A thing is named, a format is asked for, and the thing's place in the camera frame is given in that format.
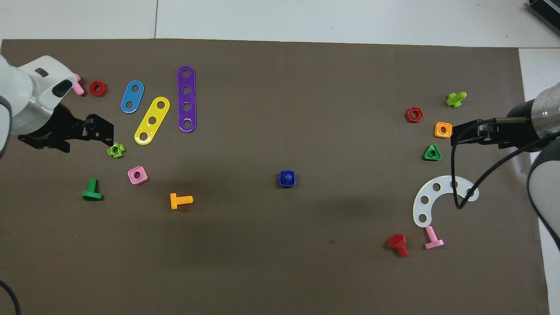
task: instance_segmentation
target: white floor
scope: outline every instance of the white floor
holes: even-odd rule
[[[29,38],[197,38],[517,47],[525,48],[519,51],[522,79],[525,98],[532,99],[560,82],[560,36],[527,11],[527,2],[4,0],[0,44]],[[560,253],[540,227],[550,313],[560,315]]]

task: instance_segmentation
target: yellow bar with three holes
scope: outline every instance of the yellow bar with three holes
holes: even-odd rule
[[[169,100],[163,96],[159,96],[153,100],[152,105],[148,108],[144,119],[142,119],[140,126],[138,126],[134,134],[134,140],[136,140],[137,144],[146,145],[152,142],[170,106]]]

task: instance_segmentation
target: orange bolt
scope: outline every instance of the orange bolt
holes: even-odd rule
[[[171,198],[171,208],[173,210],[177,210],[177,205],[188,205],[189,203],[193,203],[193,196],[182,196],[177,197],[176,193],[169,194]]]

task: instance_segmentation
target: pink bolt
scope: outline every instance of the pink bolt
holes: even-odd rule
[[[426,249],[442,246],[444,244],[443,240],[437,239],[436,233],[433,232],[433,228],[431,225],[426,227],[426,232],[428,233],[428,237],[430,238],[430,242],[424,245],[426,246]]]
[[[82,79],[82,78],[80,78],[79,75],[77,75],[75,73],[74,73],[74,75],[76,76],[76,79],[78,79],[78,81]],[[83,95],[83,93],[84,93],[82,86],[78,82],[76,82],[76,84],[74,84],[74,86],[72,86],[72,90],[74,90],[74,92],[76,92],[76,94],[78,94],[78,95]]]

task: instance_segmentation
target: black vent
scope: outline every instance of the black vent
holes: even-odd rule
[[[529,10],[560,35],[560,0],[535,0]]]

